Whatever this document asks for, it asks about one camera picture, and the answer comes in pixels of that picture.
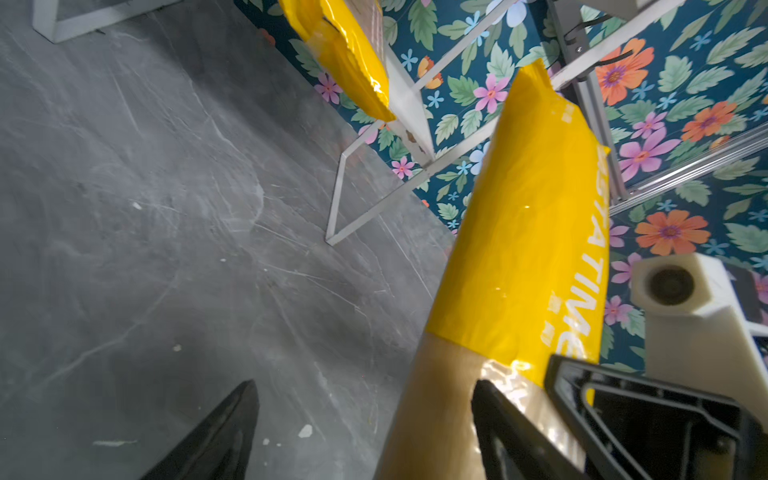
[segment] yellow bag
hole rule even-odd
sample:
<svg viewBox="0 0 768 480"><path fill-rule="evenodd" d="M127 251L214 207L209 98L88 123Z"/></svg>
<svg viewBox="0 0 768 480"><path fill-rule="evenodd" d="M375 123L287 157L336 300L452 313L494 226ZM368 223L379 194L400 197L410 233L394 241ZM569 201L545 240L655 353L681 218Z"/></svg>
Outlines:
<svg viewBox="0 0 768 480"><path fill-rule="evenodd" d="M426 331L543 386L552 353L600 355L607 149L541 60L506 103Z"/></svg>
<svg viewBox="0 0 768 480"><path fill-rule="evenodd" d="M371 117L396 119L389 111L386 68L344 0L280 0L280 6L291 27L349 98ZM368 6L381 17L376 0ZM381 31L371 35L380 38Z"/></svg>

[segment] white stand leg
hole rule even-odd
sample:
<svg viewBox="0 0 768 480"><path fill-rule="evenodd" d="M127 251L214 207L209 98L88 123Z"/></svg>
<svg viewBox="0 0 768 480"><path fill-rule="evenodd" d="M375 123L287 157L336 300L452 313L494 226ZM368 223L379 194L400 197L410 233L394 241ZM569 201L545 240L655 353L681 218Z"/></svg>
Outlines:
<svg viewBox="0 0 768 480"><path fill-rule="evenodd" d="M34 0L32 27L51 42L59 43L179 1L127 0L121 4L57 21L59 0Z"/></svg>

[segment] gray marble floor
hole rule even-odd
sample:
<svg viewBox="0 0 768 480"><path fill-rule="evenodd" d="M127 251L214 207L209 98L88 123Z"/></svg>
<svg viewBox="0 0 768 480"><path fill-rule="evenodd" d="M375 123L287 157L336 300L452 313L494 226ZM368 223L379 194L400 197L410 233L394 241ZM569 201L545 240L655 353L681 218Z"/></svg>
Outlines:
<svg viewBox="0 0 768 480"><path fill-rule="evenodd" d="M452 235L412 196L325 245L354 132L230 0L62 45L30 4L0 0L0 478L136 479L248 378L249 478L370 478ZM343 221L399 181L348 172Z"/></svg>

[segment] yellow wrapped package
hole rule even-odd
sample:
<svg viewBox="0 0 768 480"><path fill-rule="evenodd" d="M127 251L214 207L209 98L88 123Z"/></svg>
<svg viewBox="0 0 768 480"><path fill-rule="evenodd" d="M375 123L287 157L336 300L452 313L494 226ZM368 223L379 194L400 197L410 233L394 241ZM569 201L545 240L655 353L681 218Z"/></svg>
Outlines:
<svg viewBox="0 0 768 480"><path fill-rule="evenodd" d="M280 0L280 7L346 94L369 116L393 121L381 7L376 0L349 1L354 13L344 0Z"/></svg>
<svg viewBox="0 0 768 480"><path fill-rule="evenodd" d="M597 362L608 269L607 151L518 71L412 364L377 480L485 478L470 400L487 379L577 468L542 386L553 353Z"/></svg>

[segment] orange flower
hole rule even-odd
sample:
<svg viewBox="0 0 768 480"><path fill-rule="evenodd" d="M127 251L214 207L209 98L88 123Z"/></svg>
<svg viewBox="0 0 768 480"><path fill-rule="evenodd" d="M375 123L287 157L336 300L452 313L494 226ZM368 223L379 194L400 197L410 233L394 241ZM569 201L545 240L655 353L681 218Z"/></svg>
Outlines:
<svg viewBox="0 0 768 480"><path fill-rule="evenodd" d="M705 136L716 134L720 131L720 127L733 118L734 110L736 110L736 104L729 104L727 101L718 102L711 108L704 108L696 114L693 121L685 124L683 127L685 133L681 138L683 141L699 141Z"/></svg>
<svg viewBox="0 0 768 480"><path fill-rule="evenodd" d="M422 60L419 62L419 78L423 77L424 74L434 66L435 62L432 61L429 57L422 58ZM442 74L437 74L436 77L432 78L432 80L428 81L424 86L434 90L440 85L442 85Z"/></svg>
<svg viewBox="0 0 768 480"><path fill-rule="evenodd" d="M718 148L720 145L724 144L728 140L730 140L730 135L724 135L718 138L717 140L712 142L712 144L710 145L710 150L714 150L715 148Z"/></svg>
<svg viewBox="0 0 768 480"><path fill-rule="evenodd" d="M632 51L632 55L616 63L594 69L598 74L603 101L607 101L609 105L615 105L627 97L628 88L639 87L640 83L648 76L648 70L641 70L641 68L654 60L654 50L653 48L643 50L644 46L645 40L632 38L621 51L621 54ZM620 52L617 48L605 55L603 60L611 60L619 55Z"/></svg>
<svg viewBox="0 0 768 480"><path fill-rule="evenodd" d="M653 247L650 252L656 255L669 255L672 249L677 254L692 253L696 251L694 243L704 243L710 238L709 232L698 230L709 225L708 222L699 215L688 218L685 210L672 210L669 217L658 212L646 220L650 223L639 223L634 229L635 233L643 234L637 238L637 244L643 248Z"/></svg>

